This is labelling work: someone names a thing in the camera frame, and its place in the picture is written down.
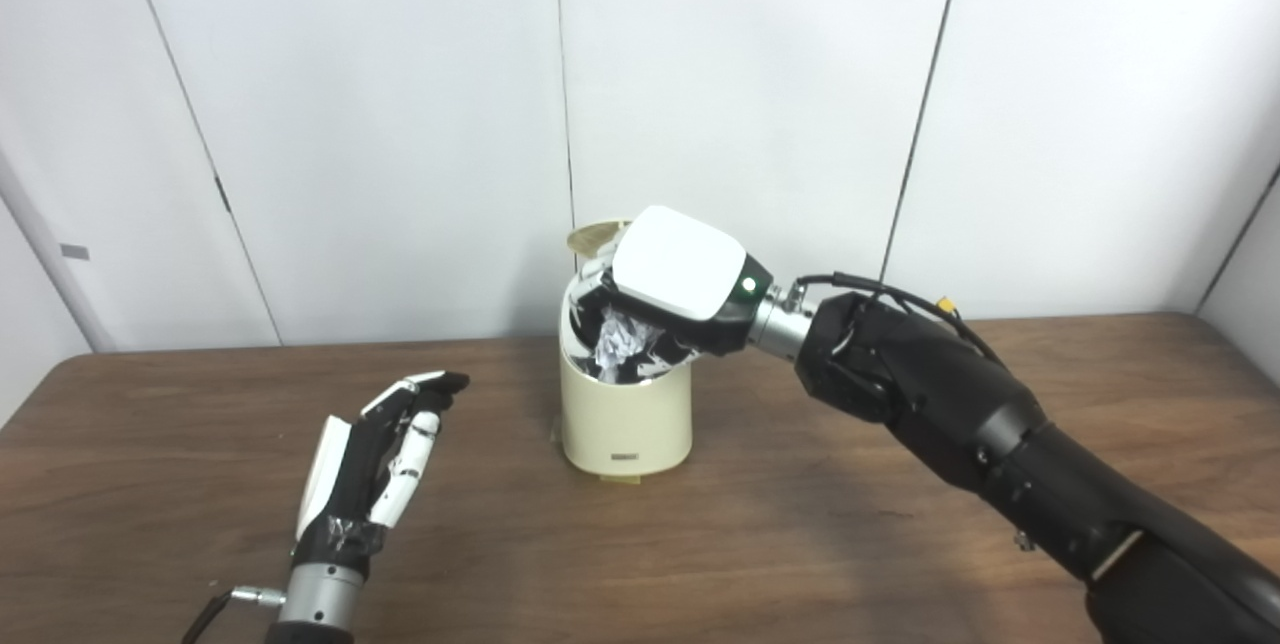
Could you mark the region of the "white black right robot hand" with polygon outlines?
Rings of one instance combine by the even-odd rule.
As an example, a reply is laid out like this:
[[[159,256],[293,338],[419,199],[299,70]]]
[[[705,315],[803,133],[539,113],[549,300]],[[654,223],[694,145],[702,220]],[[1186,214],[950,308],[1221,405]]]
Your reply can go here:
[[[748,347],[774,277],[739,239],[653,205],[570,280],[571,360],[611,385],[657,380]]]

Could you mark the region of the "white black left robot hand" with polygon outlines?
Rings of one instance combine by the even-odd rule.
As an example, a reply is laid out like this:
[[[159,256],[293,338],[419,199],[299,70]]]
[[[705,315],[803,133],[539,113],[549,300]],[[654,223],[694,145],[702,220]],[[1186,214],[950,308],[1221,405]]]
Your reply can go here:
[[[303,488],[291,565],[325,565],[369,575],[426,472],[463,373],[402,378],[375,396],[355,421],[325,420]]]

